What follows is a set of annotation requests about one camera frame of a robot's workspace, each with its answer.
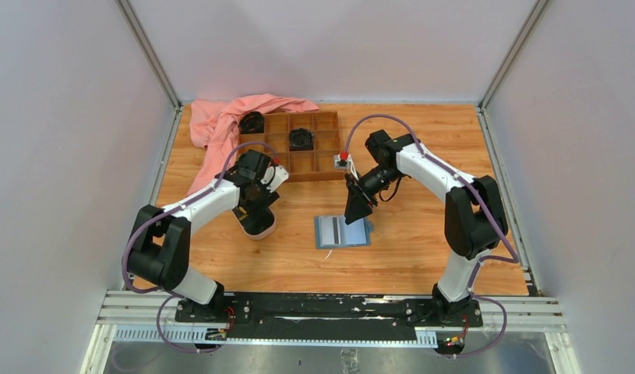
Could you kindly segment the teal leather card holder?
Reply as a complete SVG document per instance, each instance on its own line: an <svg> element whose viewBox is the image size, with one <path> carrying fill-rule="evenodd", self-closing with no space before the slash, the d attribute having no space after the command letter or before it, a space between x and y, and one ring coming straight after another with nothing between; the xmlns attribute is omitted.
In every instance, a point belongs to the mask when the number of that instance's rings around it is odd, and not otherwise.
<svg viewBox="0 0 635 374"><path fill-rule="evenodd" d="M316 218L314 218L315 238L316 238ZM371 245L371 233L373 232L372 222L368 218L362 218L355 221L353 224L342 224L342 234L344 237L344 244L339 247L319 247L316 241L317 249L339 249L349 247L359 247Z"/></svg>

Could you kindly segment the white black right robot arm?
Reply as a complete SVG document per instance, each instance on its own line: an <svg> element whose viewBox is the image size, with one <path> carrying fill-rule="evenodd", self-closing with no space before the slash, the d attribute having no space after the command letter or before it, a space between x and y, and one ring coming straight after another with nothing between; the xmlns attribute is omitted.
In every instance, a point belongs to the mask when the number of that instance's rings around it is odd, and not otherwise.
<svg viewBox="0 0 635 374"><path fill-rule="evenodd" d="M450 254L432 297L423 305L408 304L406 320L414 326L463 321L467 308L474 305L472 289L482 263L509 230L496 180L459 171L411 132L397 138L384 130L373 132L365 148L377 165L363 175L356 171L345 174L346 224L371 215L380 193L393 182L409 177L426 187L445 206L444 235Z"/></svg>

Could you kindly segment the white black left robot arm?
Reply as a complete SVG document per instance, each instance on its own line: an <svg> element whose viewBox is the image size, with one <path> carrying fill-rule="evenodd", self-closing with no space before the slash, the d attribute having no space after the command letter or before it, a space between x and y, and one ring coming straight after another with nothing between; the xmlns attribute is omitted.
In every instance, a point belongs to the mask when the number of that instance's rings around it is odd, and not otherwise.
<svg viewBox="0 0 635 374"><path fill-rule="evenodd" d="M230 211L252 240L265 238L277 224L271 210L280 197L277 189L288 179L289 173L279 161L248 150L207 187L165 207L144 206L122 259L124 274L181 298L184 311L207 322L230 315L224 286L189 265L192 236Z"/></svg>

